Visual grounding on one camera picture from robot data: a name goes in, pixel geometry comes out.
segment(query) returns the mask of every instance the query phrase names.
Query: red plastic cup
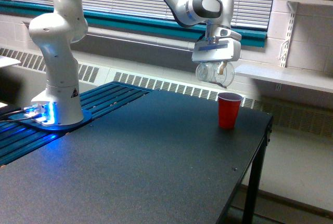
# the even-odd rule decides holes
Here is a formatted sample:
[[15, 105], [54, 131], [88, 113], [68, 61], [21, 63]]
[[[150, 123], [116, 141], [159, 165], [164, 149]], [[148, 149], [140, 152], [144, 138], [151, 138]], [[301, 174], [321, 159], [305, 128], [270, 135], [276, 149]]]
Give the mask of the red plastic cup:
[[219, 126], [223, 129], [233, 129], [243, 97], [235, 93], [220, 93], [218, 97]]

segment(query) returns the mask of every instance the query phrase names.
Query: mounting plate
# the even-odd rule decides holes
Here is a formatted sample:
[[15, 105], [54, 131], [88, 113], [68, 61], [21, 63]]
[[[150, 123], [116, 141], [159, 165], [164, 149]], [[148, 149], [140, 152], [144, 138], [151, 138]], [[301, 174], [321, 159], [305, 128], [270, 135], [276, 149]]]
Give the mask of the mounting plate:
[[[32, 128], [38, 129], [38, 130], [44, 130], [44, 131], [49, 131], [49, 132], [53, 132], [53, 133], [54, 132], [70, 132], [91, 121], [92, 114], [90, 111], [82, 109], [82, 113], [83, 113], [83, 120], [76, 124], [71, 124], [71, 125], [43, 126], [43, 125], [35, 122], [34, 120], [23, 120], [23, 121], [19, 121], [19, 122], [21, 124], [27, 125], [29, 127], [32, 127]], [[11, 120], [16, 120], [16, 119], [25, 118], [25, 117], [26, 116], [23, 113], [19, 113], [19, 114], [12, 115], [9, 118]]]

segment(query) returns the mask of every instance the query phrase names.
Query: wall shelf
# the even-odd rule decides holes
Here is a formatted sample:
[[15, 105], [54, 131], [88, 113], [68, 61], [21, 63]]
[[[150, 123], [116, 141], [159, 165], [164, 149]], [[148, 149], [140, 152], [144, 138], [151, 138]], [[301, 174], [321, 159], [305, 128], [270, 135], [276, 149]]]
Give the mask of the wall shelf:
[[295, 68], [245, 61], [236, 69], [236, 75], [333, 93], [333, 75]]
[[8, 66], [20, 64], [20, 63], [21, 62], [18, 61], [17, 59], [12, 59], [12, 58], [8, 58], [8, 57], [4, 57], [4, 56], [0, 55], [0, 68], [8, 67]]
[[279, 1], [286, 1], [292, 12], [296, 12], [296, 6], [299, 3], [306, 5], [317, 5], [317, 6], [333, 6], [333, 1], [325, 1], [325, 0], [279, 0]]

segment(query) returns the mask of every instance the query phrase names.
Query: blue slotted platform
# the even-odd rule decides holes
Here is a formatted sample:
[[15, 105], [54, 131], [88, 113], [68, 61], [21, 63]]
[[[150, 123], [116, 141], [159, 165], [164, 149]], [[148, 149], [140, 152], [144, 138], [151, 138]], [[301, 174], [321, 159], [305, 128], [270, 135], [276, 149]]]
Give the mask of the blue slotted platform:
[[[112, 82], [80, 94], [82, 108], [93, 120], [110, 113], [151, 90]], [[24, 126], [20, 123], [0, 124], [0, 166], [8, 164], [41, 146], [63, 136]]]

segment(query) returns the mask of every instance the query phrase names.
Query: table leg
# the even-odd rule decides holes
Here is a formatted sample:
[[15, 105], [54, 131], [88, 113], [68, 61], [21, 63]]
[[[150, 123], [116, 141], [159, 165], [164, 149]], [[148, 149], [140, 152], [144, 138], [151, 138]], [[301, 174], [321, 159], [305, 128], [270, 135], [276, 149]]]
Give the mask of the table leg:
[[259, 189], [261, 170], [264, 163], [267, 142], [264, 140], [257, 152], [251, 167], [249, 186], [246, 195], [245, 208], [243, 213], [243, 224], [252, 223], [255, 208], [255, 200]]

